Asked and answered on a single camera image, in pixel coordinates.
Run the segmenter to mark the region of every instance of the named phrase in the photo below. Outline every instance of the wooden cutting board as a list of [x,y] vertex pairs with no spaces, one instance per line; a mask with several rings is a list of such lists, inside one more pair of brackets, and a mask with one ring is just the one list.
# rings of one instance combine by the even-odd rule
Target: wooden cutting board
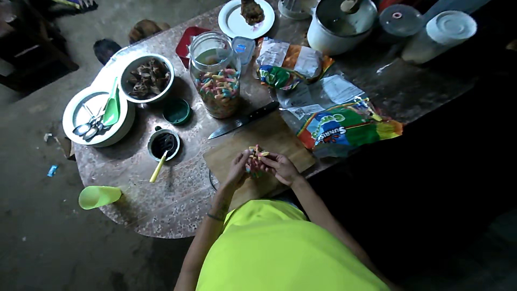
[[[207,151],[203,157],[217,180],[224,182],[232,159],[239,152],[257,144],[264,151],[287,156],[300,172],[307,170],[315,163],[311,153],[291,131],[279,111],[241,126],[233,137]],[[235,192],[230,208],[235,209],[248,200],[261,198],[279,184],[280,182],[275,177],[267,173],[257,179],[247,179],[244,185]]]

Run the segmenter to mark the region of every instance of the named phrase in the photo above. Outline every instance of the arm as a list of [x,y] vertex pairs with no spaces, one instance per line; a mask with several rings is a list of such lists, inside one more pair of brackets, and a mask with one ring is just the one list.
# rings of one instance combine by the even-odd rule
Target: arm
[[386,283],[391,289],[395,289],[393,283],[385,278],[373,265],[368,254],[352,237],[351,234],[334,218],[327,206],[318,194],[311,187],[309,182],[298,172],[293,163],[284,155],[270,153],[268,157],[261,160],[265,166],[262,170],[270,172],[283,184],[290,186],[307,213],[310,221],[326,229],[338,238],[350,251],[372,271],[379,279]]
[[194,240],[189,247],[174,291],[193,291],[208,251],[221,235],[224,219],[228,213],[234,192],[239,189],[247,178],[245,163],[249,151],[240,153],[231,164],[230,172],[212,200],[212,207],[203,218]]

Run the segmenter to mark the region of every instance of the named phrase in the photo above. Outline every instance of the wooden chair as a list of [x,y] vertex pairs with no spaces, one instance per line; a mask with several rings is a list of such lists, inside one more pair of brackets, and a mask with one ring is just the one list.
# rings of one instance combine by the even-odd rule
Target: wooden chair
[[[0,0],[0,59],[15,68],[8,76],[0,75],[1,84],[15,91],[31,91],[37,88],[33,79],[26,77],[35,76],[51,63],[77,70],[79,66],[65,53],[65,42],[26,0]],[[46,77],[44,72],[39,76]]]

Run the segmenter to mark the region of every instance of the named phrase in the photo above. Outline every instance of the knife handle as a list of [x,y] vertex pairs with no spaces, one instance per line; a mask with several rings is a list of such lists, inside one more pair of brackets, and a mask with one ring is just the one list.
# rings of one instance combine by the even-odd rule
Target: knife handle
[[262,118],[262,117],[270,114],[271,112],[273,112],[279,106],[280,106],[280,103],[278,103],[278,101],[272,101],[268,105],[251,112],[248,115],[248,118],[250,119],[250,121]]

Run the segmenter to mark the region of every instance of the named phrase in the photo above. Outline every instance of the yellow plastic cup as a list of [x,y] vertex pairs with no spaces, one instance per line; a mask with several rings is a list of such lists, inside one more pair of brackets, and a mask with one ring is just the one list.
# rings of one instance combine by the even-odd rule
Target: yellow plastic cup
[[117,187],[88,186],[79,194],[79,206],[86,210],[101,207],[119,200],[121,195]]

